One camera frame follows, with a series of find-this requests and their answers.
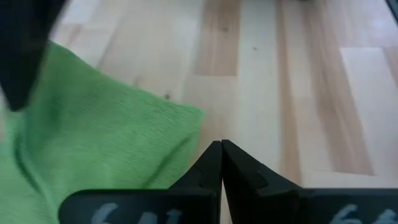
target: cloth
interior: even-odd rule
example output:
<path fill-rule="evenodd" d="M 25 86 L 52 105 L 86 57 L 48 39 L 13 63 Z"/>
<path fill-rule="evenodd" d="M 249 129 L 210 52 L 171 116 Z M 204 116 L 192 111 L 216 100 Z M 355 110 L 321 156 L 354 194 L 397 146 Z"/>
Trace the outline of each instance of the cloth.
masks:
<path fill-rule="evenodd" d="M 203 113 L 119 83 L 49 43 L 27 108 L 4 113 L 0 223 L 58 223 L 83 189 L 164 189 L 187 168 Z"/>

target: dark wood stripe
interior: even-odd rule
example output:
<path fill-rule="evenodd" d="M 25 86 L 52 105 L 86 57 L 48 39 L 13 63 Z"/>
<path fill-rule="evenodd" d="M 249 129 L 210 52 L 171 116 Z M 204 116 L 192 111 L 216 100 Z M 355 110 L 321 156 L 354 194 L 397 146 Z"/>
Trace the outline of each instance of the dark wood stripe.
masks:
<path fill-rule="evenodd" d="M 284 19 L 284 0 L 275 0 L 276 21 L 277 21 L 277 40 L 278 40 L 278 69 L 279 69 L 279 97 L 280 111 L 282 113 L 281 124 L 281 146 L 282 158 L 280 162 L 281 174 L 300 184 L 302 181 L 300 154 L 297 143 L 297 123 L 291 84 L 289 77 L 289 58 L 286 43 L 285 19 Z"/>
<path fill-rule="evenodd" d="M 207 0 L 203 13 L 196 74 L 238 73 L 241 0 Z"/>
<path fill-rule="evenodd" d="M 303 3 L 312 82 L 334 171 L 373 175 L 363 128 L 325 1 Z"/>
<path fill-rule="evenodd" d="M 383 51 L 387 57 L 391 75 L 398 88 L 398 47 L 386 47 Z"/>

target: wood grain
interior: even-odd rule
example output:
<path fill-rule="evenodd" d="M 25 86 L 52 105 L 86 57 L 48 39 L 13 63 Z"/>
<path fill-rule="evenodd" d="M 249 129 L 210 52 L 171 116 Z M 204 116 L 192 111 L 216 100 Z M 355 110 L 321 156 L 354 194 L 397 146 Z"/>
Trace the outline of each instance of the wood grain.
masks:
<path fill-rule="evenodd" d="M 391 74 L 398 86 L 398 47 L 387 47 L 383 50 L 387 57 Z"/>
<path fill-rule="evenodd" d="M 241 0 L 206 0 L 196 73 L 236 76 Z"/>
<path fill-rule="evenodd" d="M 192 162 L 226 138 L 303 186 L 396 187 L 397 37 L 384 1 L 74 0 L 52 39 L 205 110 Z"/>
<path fill-rule="evenodd" d="M 374 171 L 397 178 L 398 89 L 383 51 L 345 48 L 341 53 Z"/>
<path fill-rule="evenodd" d="M 279 99 L 281 121 L 281 168 L 280 173 L 295 182 L 301 183 L 300 153 L 297 140 L 297 122 L 292 97 L 292 84 L 290 80 L 290 67 L 288 57 L 287 35 L 285 27 L 284 7 L 287 1 L 276 1 L 277 11 L 277 39 L 278 39 L 278 62 L 279 62 Z"/>
<path fill-rule="evenodd" d="M 346 72 L 339 42 L 331 29 L 334 18 L 323 1 L 306 2 L 308 45 L 312 51 L 313 82 L 318 112 L 330 145 L 333 169 L 373 174 Z"/>

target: black plastic part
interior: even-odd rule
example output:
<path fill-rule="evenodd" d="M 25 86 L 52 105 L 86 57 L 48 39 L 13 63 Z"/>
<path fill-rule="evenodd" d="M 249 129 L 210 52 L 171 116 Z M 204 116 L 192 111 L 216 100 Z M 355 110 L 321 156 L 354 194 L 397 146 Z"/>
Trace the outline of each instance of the black plastic part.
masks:
<path fill-rule="evenodd" d="M 27 104 L 51 27 L 65 0 L 0 2 L 0 85 L 11 110 Z"/>
<path fill-rule="evenodd" d="M 219 224 L 221 176 L 234 224 L 398 223 L 396 189 L 302 189 L 229 140 L 214 141 L 168 190 L 73 194 L 60 223 Z"/>
<path fill-rule="evenodd" d="M 392 15 L 394 15 L 398 23 L 398 0 L 387 0 L 387 3 L 391 9 Z"/>
<path fill-rule="evenodd" d="M 196 163 L 170 189 L 211 189 L 217 198 L 216 220 L 220 222 L 223 147 L 213 141 Z"/>
<path fill-rule="evenodd" d="M 60 224 L 218 224 L 214 191 L 84 190 L 69 196 L 58 213 Z"/>
<path fill-rule="evenodd" d="M 223 180 L 233 223 L 293 223 L 301 187 L 231 141 L 223 140 L 222 145 Z"/>

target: white marking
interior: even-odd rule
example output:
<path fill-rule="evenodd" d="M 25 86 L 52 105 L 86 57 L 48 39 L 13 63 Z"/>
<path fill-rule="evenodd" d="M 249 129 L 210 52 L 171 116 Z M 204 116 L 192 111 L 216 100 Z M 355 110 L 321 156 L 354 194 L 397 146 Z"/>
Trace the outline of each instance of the white marking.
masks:
<path fill-rule="evenodd" d="M 386 209 L 373 224 L 398 224 L 395 221 L 397 214 L 390 209 Z"/>
<path fill-rule="evenodd" d="M 109 224 L 105 220 L 113 210 L 117 209 L 119 205 L 116 203 L 106 203 L 102 205 L 97 211 L 95 211 L 93 218 L 91 218 L 91 224 Z"/>
<path fill-rule="evenodd" d="M 152 212 L 144 212 L 138 224 L 157 224 L 157 215 Z"/>
<path fill-rule="evenodd" d="M 356 212 L 357 205 L 346 205 L 331 220 L 330 224 L 362 224 L 358 219 L 344 219 L 351 212 Z"/>

